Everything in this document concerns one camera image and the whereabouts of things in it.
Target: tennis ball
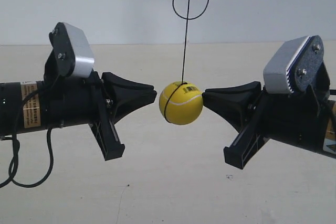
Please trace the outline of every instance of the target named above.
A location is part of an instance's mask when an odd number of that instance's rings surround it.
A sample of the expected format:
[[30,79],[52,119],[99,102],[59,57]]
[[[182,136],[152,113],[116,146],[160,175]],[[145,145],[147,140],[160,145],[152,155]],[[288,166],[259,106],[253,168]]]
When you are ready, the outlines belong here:
[[176,125],[186,125],[195,121],[203,108],[202,91],[192,83],[180,81],[169,84],[159,98],[161,114]]

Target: gray floor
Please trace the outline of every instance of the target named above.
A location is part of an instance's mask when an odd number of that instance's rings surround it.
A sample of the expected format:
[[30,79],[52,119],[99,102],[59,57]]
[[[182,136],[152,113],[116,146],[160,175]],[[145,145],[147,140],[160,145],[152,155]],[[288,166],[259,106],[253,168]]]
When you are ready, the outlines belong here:
[[[203,90],[262,81],[280,45],[191,45],[185,79]],[[180,80],[183,45],[92,48],[100,73],[153,84],[159,94]],[[336,42],[325,48],[336,88]],[[49,52],[49,46],[0,46],[1,81],[42,79]],[[223,147],[237,134],[228,123],[205,108],[196,122],[171,125],[158,100],[124,118],[117,130],[126,150],[109,162],[87,125],[54,130],[53,173],[34,189],[0,189],[0,223],[335,223],[334,159],[269,141],[244,170],[235,169],[223,158]],[[19,136],[18,181],[33,183],[45,173],[45,134]],[[0,146],[5,180],[11,145]]]

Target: black cylinder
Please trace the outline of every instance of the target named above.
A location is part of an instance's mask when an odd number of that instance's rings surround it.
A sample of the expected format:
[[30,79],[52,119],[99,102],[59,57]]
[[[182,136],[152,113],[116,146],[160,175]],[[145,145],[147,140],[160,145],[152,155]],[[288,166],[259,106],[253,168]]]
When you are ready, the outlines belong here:
[[17,134],[86,124],[97,116],[90,87],[79,79],[66,80],[62,85],[34,96],[19,111],[24,97],[44,85],[43,81],[0,83],[1,136],[13,133],[18,112]]
[[[328,105],[336,111],[335,101],[328,101]],[[276,102],[263,123],[263,132],[273,140],[336,158],[336,140],[327,109],[322,107],[316,115],[296,103]]]

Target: yellow ball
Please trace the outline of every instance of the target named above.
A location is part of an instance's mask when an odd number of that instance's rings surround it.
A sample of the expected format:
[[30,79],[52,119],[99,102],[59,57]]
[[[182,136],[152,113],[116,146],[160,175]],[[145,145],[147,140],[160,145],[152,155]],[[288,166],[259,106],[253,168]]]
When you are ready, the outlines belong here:
[[202,91],[186,81],[183,81],[182,85],[180,81],[173,82],[161,92],[159,107],[161,114],[170,123],[192,123],[202,112]]

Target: warning label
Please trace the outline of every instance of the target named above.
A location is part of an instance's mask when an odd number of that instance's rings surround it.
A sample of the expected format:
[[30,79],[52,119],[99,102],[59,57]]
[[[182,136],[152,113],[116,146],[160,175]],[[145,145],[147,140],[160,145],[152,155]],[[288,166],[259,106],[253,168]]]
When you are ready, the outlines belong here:
[[[21,82],[22,100],[27,95],[37,90],[36,82]],[[40,101],[38,94],[32,97],[23,107],[24,127],[32,128],[41,126]]]
[[[336,103],[332,108],[333,114],[336,114]],[[327,130],[325,132],[325,138],[323,143],[323,150],[336,155],[336,136],[335,130],[332,127],[332,122],[329,119]]]

